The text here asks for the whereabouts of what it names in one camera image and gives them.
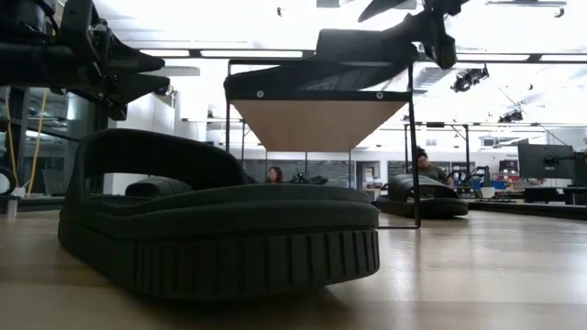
white wall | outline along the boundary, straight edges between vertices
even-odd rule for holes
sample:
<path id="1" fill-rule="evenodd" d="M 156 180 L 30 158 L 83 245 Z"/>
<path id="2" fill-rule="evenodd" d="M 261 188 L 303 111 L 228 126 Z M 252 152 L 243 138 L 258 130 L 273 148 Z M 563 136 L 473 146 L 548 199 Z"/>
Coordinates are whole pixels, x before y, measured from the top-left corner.
<path id="1" fill-rule="evenodd" d="M 127 120 L 110 120 L 108 128 L 131 128 L 173 134 L 175 110 L 153 94 L 147 94 L 128 105 Z M 114 173 L 104 177 L 105 194 L 124 194 L 129 184 L 146 179 L 147 175 Z"/>
<path id="2" fill-rule="evenodd" d="M 203 90 L 202 77 L 172 77 L 175 95 L 175 118 L 173 134 L 181 138 L 205 141 L 205 123 L 183 122 L 182 118 L 205 120 L 208 113 L 208 98 Z"/>

ceiling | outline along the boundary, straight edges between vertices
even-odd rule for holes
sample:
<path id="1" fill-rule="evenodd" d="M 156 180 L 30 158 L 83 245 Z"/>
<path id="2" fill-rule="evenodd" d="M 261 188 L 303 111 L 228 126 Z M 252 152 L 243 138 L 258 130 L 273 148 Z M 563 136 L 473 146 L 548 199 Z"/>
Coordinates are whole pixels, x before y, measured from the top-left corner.
<path id="1" fill-rule="evenodd" d="M 558 18 L 557 6 L 487 5 L 489 1 L 470 0 L 459 16 L 447 20 L 447 29 L 460 50 L 587 52 L 587 38 L 569 33 L 583 26 L 587 1 L 567 0 L 565 14 Z M 116 35 L 138 49 L 308 50 L 316 46 L 321 28 L 381 30 L 414 12 L 390 10 L 358 24 L 356 18 L 370 0 L 354 0 L 336 9 L 316 8 L 316 0 L 143 0 L 140 5 L 129 0 L 94 2 Z M 276 14 L 278 6 L 286 8 L 282 17 Z M 218 76 L 212 79 L 218 89 L 224 80 L 225 65 L 224 61 L 210 64 L 214 69 L 206 73 L 202 69 L 206 64 L 190 64 L 201 68 L 203 76 Z M 587 115 L 576 115 L 581 103 L 587 101 L 583 96 L 587 65 L 490 64 L 490 79 L 466 93 L 452 92 L 449 87 L 457 71 L 471 67 L 476 66 L 459 64 L 442 71 L 430 63 L 418 63 L 417 119 L 495 122 L 499 115 L 522 107 L 530 114 L 527 121 L 587 123 Z M 403 88 L 405 82 L 405 77 L 396 78 L 386 89 Z M 221 103 L 223 93 L 217 96 Z M 405 111 L 400 111 L 392 121 L 404 115 Z"/>

dark hair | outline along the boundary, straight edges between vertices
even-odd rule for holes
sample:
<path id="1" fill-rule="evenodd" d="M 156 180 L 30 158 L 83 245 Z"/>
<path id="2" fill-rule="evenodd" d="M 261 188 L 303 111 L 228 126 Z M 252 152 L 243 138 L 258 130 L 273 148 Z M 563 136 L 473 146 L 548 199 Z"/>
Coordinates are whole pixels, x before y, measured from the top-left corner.
<path id="1" fill-rule="evenodd" d="M 269 171 L 274 170 L 275 174 L 277 174 L 277 178 L 275 178 L 275 183 L 283 183 L 283 172 L 282 169 L 279 166 L 271 166 L 269 167 Z"/>
<path id="2" fill-rule="evenodd" d="M 428 158 L 428 155 L 426 154 L 426 151 L 422 148 L 420 148 L 419 146 L 415 148 L 415 158 L 419 159 L 420 157 L 426 157 Z"/>

yellow cable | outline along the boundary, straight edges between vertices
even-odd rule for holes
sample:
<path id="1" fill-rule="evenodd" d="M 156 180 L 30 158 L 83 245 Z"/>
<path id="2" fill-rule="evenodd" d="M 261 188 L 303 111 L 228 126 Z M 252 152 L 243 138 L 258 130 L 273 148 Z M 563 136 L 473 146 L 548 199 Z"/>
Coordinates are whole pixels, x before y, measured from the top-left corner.
<path id="1" fill-rule="evenodd" d="M 43 128 L 43 115 L 45 114 L 45 105 L 47 104 L 48 93 L 49 88 L 46 88 L 45 93 L 43 94 L 43 104 L 40 107 L 39 130 L 37 131 L 37 146 L 35 147 L 35 155 L 33 156 L 33 169 L 30 173 L 30 181 L 28 182 L 28 197 L 30 197 L 30 193 L 33 191 L 33 184 L 35 183 L 35 173 L 37 172 L 37 156 L 39 155 L 40 146 L 40 130 Z"/>
<path id="2" fill-rule="evenodd" d="M 12 117 L 10 116 L 10 88 L 6 88 L 6 117 L 8 117 L 8 146 L 10 148 L 10 160 L 12 162 L 12 174 L 17 180 L 18 187 L 18 175 L 17 175 L 17 158 L 15 157 L 15 146 L 12 139 Z"/>

cable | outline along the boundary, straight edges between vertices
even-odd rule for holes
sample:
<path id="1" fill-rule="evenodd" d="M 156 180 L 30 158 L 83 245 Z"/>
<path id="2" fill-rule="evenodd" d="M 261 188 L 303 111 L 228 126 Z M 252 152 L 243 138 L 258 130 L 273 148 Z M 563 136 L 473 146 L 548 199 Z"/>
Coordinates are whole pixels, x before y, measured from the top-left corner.
<path id="1" fill-rule="evenodd" d="M 39 146 L 40 146 L 40 131 L 43 128 L 43 115 L 45 113 L 45 105 L 47 105 L 47 94 L 49 93 L 49 88 L 45 89 L 45 93 L 43 94 L 43 104 L 40 107 L 40 118 L 39 118 L 39 128 L 37 130 L 37 145 L 35 146 L 35 154 L 33 155 L 33 167 L 30 173 L 30 183 L 28 184 L 28 191 L 27 195 L 30 197 L 30 194 L 33 191 L 33 185 L 35 183 L 35 174 L 37 173 L 37 158 L 39 156 Z"/>
<path id="2" fill-rule="evenodd" d="M 12 174 L 17 179 L 18 187 L 18 175 L 17 175 L 17 158 L 15 157 L 14 139 L 12 138 L 12 116 L 10 115 L 10 88 L 6 88 L 6 117 L 8 117 L 8 146 L 10 148 L 10 160 L 12 162 Z"/>
<path id="3" fill-rule="evenodd" d="M 512 100 L 501 88 L 497 88 L 497 90 L 500 91 L 512 103 L 512 105 L 514 105 L 518 110 L 520 110 L 520 112 L 522 112 L 528 118 L 532 119 L 532 116 L 529 115 L 526 111 L 524 111 L 524 109 L 521 106 L 519 106 L 518 104 L 516 104 L 514 102 L 514 100 Z M 532 120 L 535 122 L 536 125 L 538 125 L 538 127 L 542 128 L 542 130 L 544 130 L 545 132 L 549 133 L 558 142 L 562 143 L 563 146 L 568 146 L 568 144 L 564 143 L 560 138 L 558 138 L 556 135 L 552 134 L 552 132 L 550 132 L 546 127 L 544 127 L 540 123 L 538 123 L 538 121 L 536 121 L 534 119 L 532 119 Z"/>

